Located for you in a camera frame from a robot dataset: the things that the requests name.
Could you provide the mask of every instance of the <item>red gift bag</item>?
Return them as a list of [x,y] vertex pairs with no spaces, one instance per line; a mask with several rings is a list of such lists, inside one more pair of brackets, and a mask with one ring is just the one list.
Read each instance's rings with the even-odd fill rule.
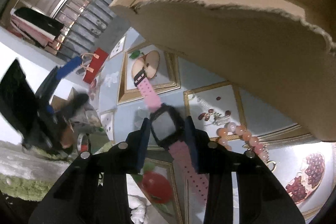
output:
[[83,81],[91,84],[94,78],[96,77],[97,73],[99,72],[101,66],[109,56],[108,53],[104,52],[101,48],[98,48],[93,54],[93,58],[89,64],[89,66],[84,67],[86,69],[86,73],[84,76]]

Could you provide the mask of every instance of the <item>watch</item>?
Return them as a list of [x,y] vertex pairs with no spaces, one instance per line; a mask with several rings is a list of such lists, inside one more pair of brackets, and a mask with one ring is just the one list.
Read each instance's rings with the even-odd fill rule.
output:
[[184,120],[181,115],[174,107],[161,103],[160,97],[154,91],[143,69],[134,77],[134,85],[140,91],[151,112],[151,129],[157,145],[171,154],[197,194],[199,201],[206,204],[209,181],[204,174],[197,174],[192,166],[189,148],[182,138]]

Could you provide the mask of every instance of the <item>multicolored beaded bracelet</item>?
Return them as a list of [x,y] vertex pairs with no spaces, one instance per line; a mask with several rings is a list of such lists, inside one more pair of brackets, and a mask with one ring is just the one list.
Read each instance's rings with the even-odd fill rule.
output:
[[253,137],[251,132],[243,126],[237,126],[234,122],[229,122],[226,127],[219,128],[217,130],[217,135],[220,138],[217,140],[217,142],[223,145],[227,150],[231,151],[232,147],[228,145],[226,139],[226,136],[229,132],[233,132],[234,134],[240,136],[245,142],[247,142],[249,146],[248,150],[252,150],[254,153],[256,153],[267,166],[269,164],[273,164],[271,171],[273,172],[275,170],[277,163],[273,160],[269,160],[269,153],[266,149],[266,146],[259,143],[258,137]]

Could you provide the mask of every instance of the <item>pink watch strap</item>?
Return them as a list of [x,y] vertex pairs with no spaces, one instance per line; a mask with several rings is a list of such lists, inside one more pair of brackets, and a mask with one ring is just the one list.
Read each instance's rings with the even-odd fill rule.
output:
[[208,198],[209,181],[204,174],[197,174],[191,163],[189,148],[185,142],[177,141],[169,146],[169,153],[181,167],[189,185],[193,187],[201,204],[206,204]]
[[[149,83],[146,74],[141,71],[134,78],[134,84],[143,96],[145,104],[151,113],[157,111],[161,107],[161,99],[154,91],[151,83]],[[185,142],[177,141],[169,146],[168,152],[183,171],[189,185],[191,185],[199,197],[201,204],[206,204],[208,197],[209,181],[205,175],[199,175],[195,172],[191,163],[189,148]]]

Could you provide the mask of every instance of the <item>gold ring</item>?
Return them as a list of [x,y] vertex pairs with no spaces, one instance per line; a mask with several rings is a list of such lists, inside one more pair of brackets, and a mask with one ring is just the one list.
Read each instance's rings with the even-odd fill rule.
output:
[[277,163],[274,160],[269,160],[268,162],[266,162],[267,167],[268,167],[268,164],[273,164],[273,168],[270,170],[271,172],[274,172],[274,170],[277,168]]

